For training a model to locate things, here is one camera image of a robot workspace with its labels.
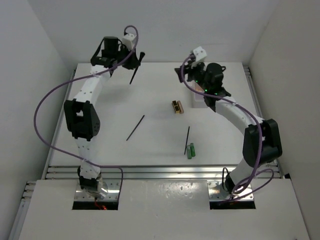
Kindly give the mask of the green tube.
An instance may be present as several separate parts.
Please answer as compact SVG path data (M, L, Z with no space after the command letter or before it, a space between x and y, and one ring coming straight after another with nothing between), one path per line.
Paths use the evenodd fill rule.
M190 143L190 151L191 151L191 156L195 157L196 156L196 151L195 151L194 143Z
M188 159L192 159L192 150L190 145L186 146L186 155Z

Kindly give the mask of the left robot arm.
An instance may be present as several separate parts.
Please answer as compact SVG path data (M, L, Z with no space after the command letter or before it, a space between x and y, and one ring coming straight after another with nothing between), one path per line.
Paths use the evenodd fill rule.
M136 70L140 64L134 49L137 36L126 33L122 39L106 36L90 59L90 77L87 78L72 100L64 102L67 129L78 148L82 163L78 168L80 186L92 193L99 192L102 184L101 169L94 163L94 145L101 128L101 121L95 110L98 97L113 74L112 67L118 65L127 70Z

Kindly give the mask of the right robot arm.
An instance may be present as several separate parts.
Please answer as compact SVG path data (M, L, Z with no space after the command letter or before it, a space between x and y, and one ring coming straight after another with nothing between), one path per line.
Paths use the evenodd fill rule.
M223 187L229 194L241 193L259 172L257 169L274 161L283 154L278 123L274 119L260 118L236 103L223 87L225 66L218 63L195 67L188 62L175 68L181 83L194 81L201 91L204 102L215 113L226 118L242 134L242 160L227 174Z

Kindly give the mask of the black small round brush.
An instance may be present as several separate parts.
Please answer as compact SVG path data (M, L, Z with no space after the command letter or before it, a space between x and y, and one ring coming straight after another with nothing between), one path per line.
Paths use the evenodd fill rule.
M135 78L135 76L136 76L136 73L137 73L139 67L141 66L142 60L143 60L143 58L145 57L145 55L146 55L146 54L145 54L145 52L143 52L143 51L140 53L137 67L134 69L133 75L132 75L131 80L130 80L130 82L129 82L130 85L132 84L132 82L133 82L133 80L134 80L134 78Z

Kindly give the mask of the white three-compartment organizer box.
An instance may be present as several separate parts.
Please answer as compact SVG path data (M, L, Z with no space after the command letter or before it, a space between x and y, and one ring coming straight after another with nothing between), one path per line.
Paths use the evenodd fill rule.
M204 90L195 81L192 83L192 88L197 92L204 93ZM196 109L207 108L204 97L201 94L192 92L192 107Z

